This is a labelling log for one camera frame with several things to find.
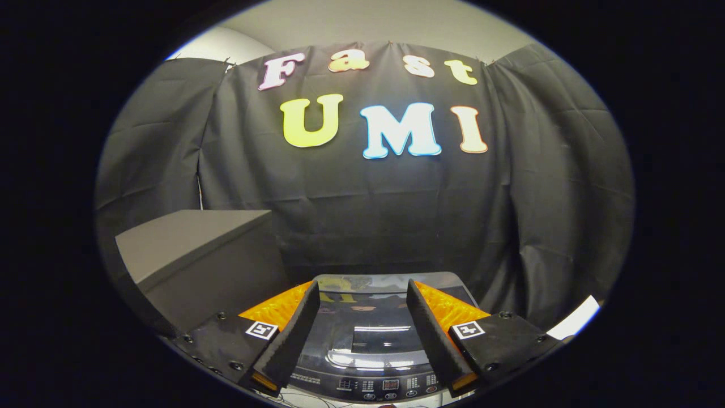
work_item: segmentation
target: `orange soft finger pad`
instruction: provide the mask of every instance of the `orange soft finger pad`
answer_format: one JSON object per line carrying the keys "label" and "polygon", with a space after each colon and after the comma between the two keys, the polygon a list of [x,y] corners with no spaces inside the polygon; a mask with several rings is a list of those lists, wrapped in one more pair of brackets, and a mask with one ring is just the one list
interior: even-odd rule
{"label": "orange soft finger pad", "polygon": [[282,331],[287,326],[287,323],[289,323],[294,311],[297,310],[299,302],[302,301],[305,292],[307,292],[311,284],[312,281],[297,285],[290,290],[282,292],[243,311],[239,316],[269,325],[276,325]]}
{"label": "orange soft finger pad", "polygon": [[418,287],[420,294],[426,300],[428,307],[436,317],[436,321],[443,329],[443,332],[446,333],[448,339],[451,340],[451,343],[453,343],[453,340],[448,334],[448,329],[451,326],[491,316],[491,314],[473,307],[448,293],[437,290],[435,287],[420,282],[415,282],[415,286]]}

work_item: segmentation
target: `white wall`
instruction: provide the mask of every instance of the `white wall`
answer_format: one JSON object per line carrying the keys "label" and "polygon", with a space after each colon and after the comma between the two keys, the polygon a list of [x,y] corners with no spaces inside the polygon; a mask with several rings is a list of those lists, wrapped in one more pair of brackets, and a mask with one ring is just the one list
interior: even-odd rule
{"label": "white wall", "polygon": [[182,46],[167,60],[174,58],[205,58],[241,64],[255,58],[264,57],[275,51],[259,41],[224,27],[210,28],[206,32]]}

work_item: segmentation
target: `gray box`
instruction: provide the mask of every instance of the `gray box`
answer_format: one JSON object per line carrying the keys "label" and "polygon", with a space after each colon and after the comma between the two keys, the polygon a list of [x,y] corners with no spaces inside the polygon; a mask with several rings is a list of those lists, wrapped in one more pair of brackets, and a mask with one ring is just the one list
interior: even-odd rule
{"label": "gray box", "polygon": [[180,332],[292,287],[268,210],[182,210],[116,236],[141,292]]}

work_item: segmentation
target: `black curtain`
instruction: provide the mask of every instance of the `black curtain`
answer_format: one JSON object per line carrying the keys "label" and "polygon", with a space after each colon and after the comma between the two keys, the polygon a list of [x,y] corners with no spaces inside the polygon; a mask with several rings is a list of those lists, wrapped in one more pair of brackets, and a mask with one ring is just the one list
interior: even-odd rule
{"label": "black curtain", "polygon": [[[363,50],[370,66],[332,73],[330,56],[343,49]],[[297,52],[306,60],[284,85],[257,89],[264,62]],[[434,77],[408,73],[406,54],[427,59]],[[478,83],[456,80],[447,60],[472,67]],[[121,113],[99,170],[107,258],[117,253],[116,234],[199,207],[198,166],[204,209],[273,211],[295,283],[317,274],[451,271],[482,309],[511,310],[542,328],[588,295],[606,297],[631,236],[629,157],[602,100],[543,46],[485,65],[424,46],[357,42],[226,69],[166,62]],[[309,99],[305,127],[314,131],[323,125],[316,99],[325,94],[344,97],[336,136],[319,147],[289,144],[280,105]],[[364,158],[360,110],[382,105],[400,120],[414,102],[434,106],[441,153]],[[478,110],[488,151],[460,149],[450,111],[457,105]]]}

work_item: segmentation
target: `yellow letter u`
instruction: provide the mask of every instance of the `yellow letter u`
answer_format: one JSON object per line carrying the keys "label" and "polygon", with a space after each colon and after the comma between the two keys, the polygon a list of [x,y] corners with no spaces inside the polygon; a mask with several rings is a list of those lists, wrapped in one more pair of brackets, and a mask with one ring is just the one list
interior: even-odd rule
{"label": "yellow letter u", "polygon": [[322,127],[318,131],[305,129],[305,108],[310,106],[309,99],[293,99],[279,106],[284,112],[282,125],[284,138],[297,147],[320,146],[332,140],[338,128],[338,104],[342,95],[329,94],[318,98],[322,105]]}

